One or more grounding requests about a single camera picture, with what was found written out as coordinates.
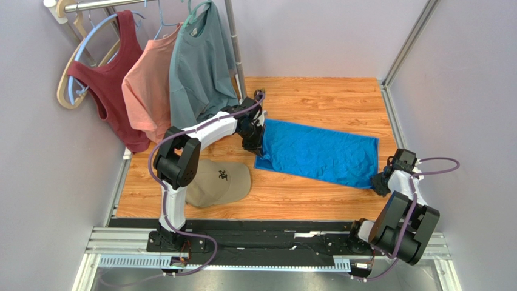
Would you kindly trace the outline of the blue cloth napkin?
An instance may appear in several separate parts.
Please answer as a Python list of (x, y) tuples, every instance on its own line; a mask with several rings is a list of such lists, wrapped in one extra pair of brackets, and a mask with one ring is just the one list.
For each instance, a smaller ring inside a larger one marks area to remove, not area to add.
[(286, 121), (265, 122), (261, 170), (371, 189), (379, 170), (379, 140)]

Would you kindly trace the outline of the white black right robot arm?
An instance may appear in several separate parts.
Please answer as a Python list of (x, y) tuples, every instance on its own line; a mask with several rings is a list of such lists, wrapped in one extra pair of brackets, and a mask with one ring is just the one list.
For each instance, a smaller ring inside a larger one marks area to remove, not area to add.
[(397, 149), (384, 169), (371, 178), (373, 190), (390, 195), (375, 221), (354, 221), (350, 236), (356, 242), (381, 250), (415, 265), (422, 258), (439, 221), (440, 213), (421, 197), (416, 173), (417, 156)]

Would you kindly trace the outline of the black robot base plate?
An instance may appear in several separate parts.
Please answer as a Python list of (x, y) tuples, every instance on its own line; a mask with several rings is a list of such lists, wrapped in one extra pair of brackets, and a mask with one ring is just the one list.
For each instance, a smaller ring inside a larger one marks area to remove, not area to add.
[(184, 236), (171, 233), (150, 232), (147, 239), (148, 252), (211, 253), (214, 242), (218, 250), (223, 249), (280, 249), (310, 250), (324, 255), (359, 255), (375, 254), (366, 242), (350, 236), (348, 232), (311, 231), (308, 233), (293, 230), (245, 230), (212, 231), (199, 236)]

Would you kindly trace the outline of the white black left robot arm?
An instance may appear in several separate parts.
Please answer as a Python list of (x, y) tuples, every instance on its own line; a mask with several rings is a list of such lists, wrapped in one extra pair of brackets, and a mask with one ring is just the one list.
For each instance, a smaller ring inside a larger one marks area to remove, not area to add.
[(193, 127), (171, 127), (164, 139), (152, 150), (149, 172), (162, 188), (160, 230), (185, 235), (184, 207), (187, 186), (194, 180), (200, 153), (226, 136), (238, 134), (244, 150), (262, 157), (265, 119), (262, 103), (265, 92), (258, 90), (253, 98), (227, 106), (215, 116)]

